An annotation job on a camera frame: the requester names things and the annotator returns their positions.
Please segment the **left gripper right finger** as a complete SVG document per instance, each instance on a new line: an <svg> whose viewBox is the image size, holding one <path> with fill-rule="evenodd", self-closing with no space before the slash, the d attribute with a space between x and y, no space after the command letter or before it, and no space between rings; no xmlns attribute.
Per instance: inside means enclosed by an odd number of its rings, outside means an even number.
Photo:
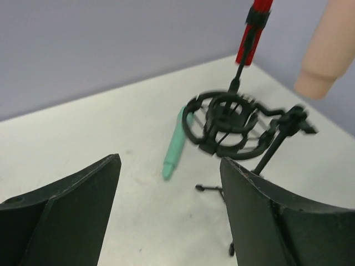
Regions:
<svg viewBox="0 0 355 266"><path fill-rule="evenodd" d="M354 210L299 196L230 158L220 176L238 265L354 264Z"/></svg>

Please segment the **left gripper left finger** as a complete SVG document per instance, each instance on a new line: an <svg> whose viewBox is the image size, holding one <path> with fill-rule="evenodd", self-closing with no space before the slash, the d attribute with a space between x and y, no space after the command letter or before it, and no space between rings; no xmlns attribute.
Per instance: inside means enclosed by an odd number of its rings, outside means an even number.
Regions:
<svg viewBox="0 0 355 266"><path fill-rule="evenodd" d="M108 155L1 203L1 265L97 265L121 159Z"/></svg>

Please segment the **black tripod shock-mount stand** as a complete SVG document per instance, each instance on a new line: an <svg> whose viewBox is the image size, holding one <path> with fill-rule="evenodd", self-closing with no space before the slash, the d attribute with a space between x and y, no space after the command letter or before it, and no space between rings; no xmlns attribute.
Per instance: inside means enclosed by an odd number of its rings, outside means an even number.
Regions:
<svg viewBox="0 0 355 266"><path fill-rule="evenodd" d="M205 153L235 161L261 156L253 170L257 175L286 138L298 132L318 132L307 117L300 105L289 111L271 110L247 95L224 91L203 93L191 99L181 112L186 137Z"/></svg>

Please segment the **black round-base clip stand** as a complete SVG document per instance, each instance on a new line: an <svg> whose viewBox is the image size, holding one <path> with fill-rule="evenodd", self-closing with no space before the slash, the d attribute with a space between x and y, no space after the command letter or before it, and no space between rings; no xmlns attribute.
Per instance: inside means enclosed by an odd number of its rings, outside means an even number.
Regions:
<svg viewBox="0 0 355 266"><path fill-rule="evenodd" d="M244 67L246 67L244 62L238 65L236 76L233 78L228 89L228 92L234 94L239 90L241 74ZM249 116L252 114L252 110L248 106L242 107L241 113L237 114L235 113L235 110L231 109L231 103L227 102L224 108L218 108L217 114L220 115L220 118L226 118L228 124L243 127L249 119Z"/></svg>

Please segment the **pink microphone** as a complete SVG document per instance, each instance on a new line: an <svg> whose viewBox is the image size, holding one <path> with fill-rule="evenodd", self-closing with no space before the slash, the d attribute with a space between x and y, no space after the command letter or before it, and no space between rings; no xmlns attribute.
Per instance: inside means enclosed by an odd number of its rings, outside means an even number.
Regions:
<svg viewBox="0 0 355 266"><path fill-rule="evenodd" d="M328 1L302 59L294 85L304 97L323 99L354 60L354 1Z"/></svg>

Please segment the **red glitter microphone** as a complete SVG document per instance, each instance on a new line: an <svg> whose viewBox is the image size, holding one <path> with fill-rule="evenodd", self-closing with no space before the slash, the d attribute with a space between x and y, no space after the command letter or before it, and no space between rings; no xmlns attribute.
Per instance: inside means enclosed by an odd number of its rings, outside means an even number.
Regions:
<svg viewBox="0 0 355 266"><path fill-rule="evenodd" d="M246 29L236 57L237 64L244 62L245 66L249 66L252 63L261 33L270 16L272 3L273 0L254 0L246 18Z"/></svg>

